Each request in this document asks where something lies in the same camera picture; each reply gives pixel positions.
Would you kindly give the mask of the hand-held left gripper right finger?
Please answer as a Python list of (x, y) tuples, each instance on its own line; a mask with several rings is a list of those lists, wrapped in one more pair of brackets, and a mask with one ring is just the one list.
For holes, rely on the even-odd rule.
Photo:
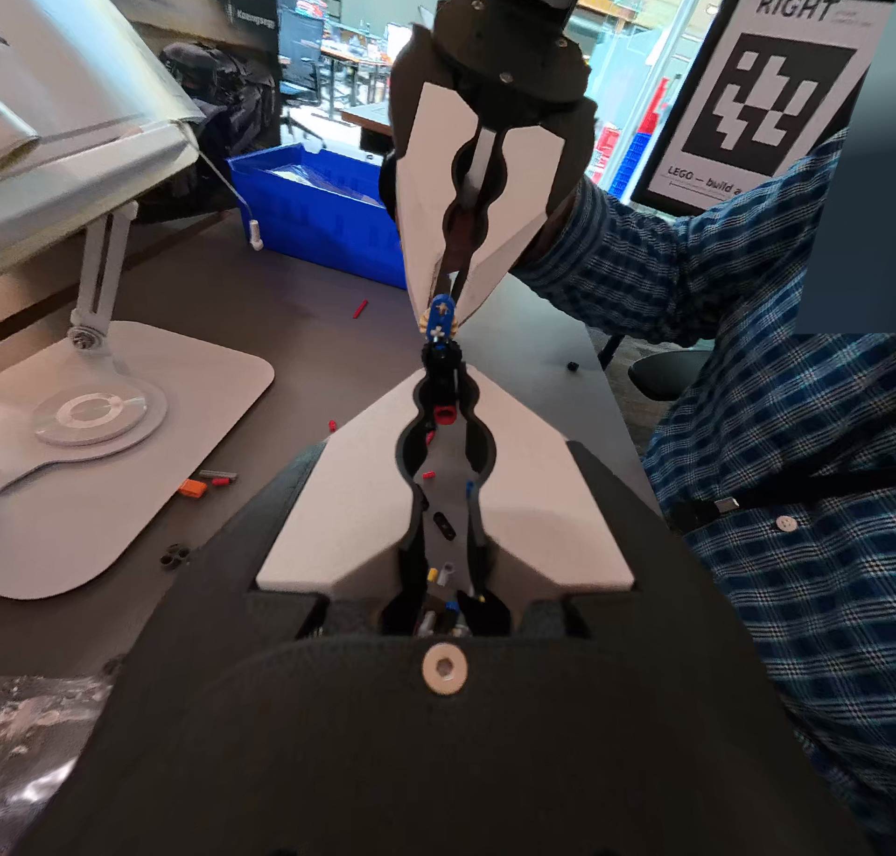
[(472, 366), (460, 408), (476, 483), (468, 567), (482, 605), (522, 619), (535, 603), (630, 592), (633, 571), (565, 436)]

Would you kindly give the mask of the small lego gear subassembly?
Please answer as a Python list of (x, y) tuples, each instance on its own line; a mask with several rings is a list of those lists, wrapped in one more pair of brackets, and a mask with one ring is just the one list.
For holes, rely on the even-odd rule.
[(454, 424), (462, 395), (462, 350), (455, 341), (455, 302), (435, 295), (420, 321), (425, 344), (423, 404), (431, 429)]

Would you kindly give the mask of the person's right forearm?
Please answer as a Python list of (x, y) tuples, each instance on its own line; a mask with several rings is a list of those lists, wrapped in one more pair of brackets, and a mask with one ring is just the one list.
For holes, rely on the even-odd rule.
[(581, 179), (560, 238), (539, 262), (512, 273), (557, 309), (608, 335), (684, 347), (714, 339), (720, 308), (708, 266), (724, 213), (668, 223)]

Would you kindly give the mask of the empty clear plastic bag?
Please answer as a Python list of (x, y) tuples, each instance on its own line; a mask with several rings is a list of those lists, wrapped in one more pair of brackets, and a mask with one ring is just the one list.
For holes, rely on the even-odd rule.
[(1, 679), (1, 853), (10, 854), (81, 755), (122, 658), (95, 675)]

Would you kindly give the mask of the person's torso in plaid shirt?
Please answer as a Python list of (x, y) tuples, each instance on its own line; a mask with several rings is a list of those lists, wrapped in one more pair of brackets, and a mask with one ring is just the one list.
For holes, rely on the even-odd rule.
[(846, 133), (717, 208), (714, 348), (645, 457), (813, 767), (894, 854), (894, 335), (795, 329)]

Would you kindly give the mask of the open lego instruction booklet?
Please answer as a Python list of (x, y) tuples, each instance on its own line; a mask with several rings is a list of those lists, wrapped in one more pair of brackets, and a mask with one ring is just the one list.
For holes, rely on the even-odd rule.
[(1, 0), (2, 178), (203, 114), (110, 0)]

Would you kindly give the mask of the person's right hand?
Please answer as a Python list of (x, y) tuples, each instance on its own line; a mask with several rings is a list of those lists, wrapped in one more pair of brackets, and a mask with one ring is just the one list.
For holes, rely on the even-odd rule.
[(554, 246), (566, 228), (569, 216), (573, 212), (581, 190), (580, 179), (565, 199), (551, 212), (529, 245), (521, 252), (521, 256), (511, 268), (512, 272), (536, 264)]

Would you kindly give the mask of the black lego set box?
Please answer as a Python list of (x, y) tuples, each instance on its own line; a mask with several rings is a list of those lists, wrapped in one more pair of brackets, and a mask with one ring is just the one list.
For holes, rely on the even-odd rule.
[(277, 0), (110, 0), (203, 118), (205, 158), (140, 198), (137, 223), (234, 208), (229, 160), (280, 145)]

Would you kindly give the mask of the long lego chassis assembly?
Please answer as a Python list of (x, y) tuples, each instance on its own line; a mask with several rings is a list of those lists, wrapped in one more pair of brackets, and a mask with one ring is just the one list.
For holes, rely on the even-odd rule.
[(411, 635), (414, 638), (471, 635), (462, 608), (462, 596), (482, 601), (484, 593), (483, 586), (476, 584), (460, 559), (444, 559), (431, 565), (425, 578), (410, 590), (408, 596), (413, 617)]

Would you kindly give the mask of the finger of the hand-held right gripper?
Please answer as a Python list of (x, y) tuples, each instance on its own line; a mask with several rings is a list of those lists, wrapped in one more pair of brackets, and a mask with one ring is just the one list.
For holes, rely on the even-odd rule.
[(484, 210), (485, 237), (469, 260), (456, 315), (473, 315), (521, 257), (547, 219), (565, 142), (542, 126), (510, 129), (501, 145), (504, 190)]
[(476, 136), (476, 113), (454, 90), (424, 82), (404, 156), (396, 163), (396, 215), (413, 314), (427, 314), (445, 247), (445, 213), (457, 197), (456, 154)]

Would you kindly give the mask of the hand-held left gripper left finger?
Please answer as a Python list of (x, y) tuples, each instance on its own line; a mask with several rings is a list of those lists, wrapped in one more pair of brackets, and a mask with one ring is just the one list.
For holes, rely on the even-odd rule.
[(413, 553), (421, 511), (398, 458), (423, 378), (416, 370), (328, 436), (255, 577), (259, 590), (383, 605), (425, 593), (429, 565)]

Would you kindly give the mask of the white book stand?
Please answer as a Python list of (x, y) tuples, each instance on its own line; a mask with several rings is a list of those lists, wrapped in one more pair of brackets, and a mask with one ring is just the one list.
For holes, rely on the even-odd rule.
[(196, 159), (164, 122), (25, 171), (37, 131), (2, 106), (2, 232), (83, 209), (65, 338), (2, 372), (2, 596), (47, 599), (105, 572), (274, 380), (263, 358), (112, 318), (136, 197)]

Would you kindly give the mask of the blue plastic bin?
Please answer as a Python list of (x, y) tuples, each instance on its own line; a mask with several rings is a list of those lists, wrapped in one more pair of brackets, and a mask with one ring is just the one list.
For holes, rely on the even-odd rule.
[(398, 231), (381, 201), (371, 205), (263, 173), (289, 162), (333, 172), (379, 198), (383, 159), (377, 154), (316, 138), (241, 154), (228, 165), (232, 185), (245, 200), (245, 233), (254, 219), (268, 250), (405, 289)]

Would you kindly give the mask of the white paper sign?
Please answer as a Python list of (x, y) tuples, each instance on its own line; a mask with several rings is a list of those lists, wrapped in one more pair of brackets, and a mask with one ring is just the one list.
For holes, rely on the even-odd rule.
[(894, 0), (722, 0), (629, 200), (695, 215), (844, 128)]

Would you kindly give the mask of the black office chair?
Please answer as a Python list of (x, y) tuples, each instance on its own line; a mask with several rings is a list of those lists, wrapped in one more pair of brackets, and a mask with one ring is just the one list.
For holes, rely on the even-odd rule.
[(288, 61), (281, 70), (280, 94), (298, 105), (322, 105), (320, 59), (325, 26), (323, 17), (281, 7), (279, 56)]
[(599, 348), (598, 357), (601, 369), (626, 378), (639, 395), (652, 402), (674, 402), (697, 380), (711, 357), (711, 346), (683, 348), (613, 335)]

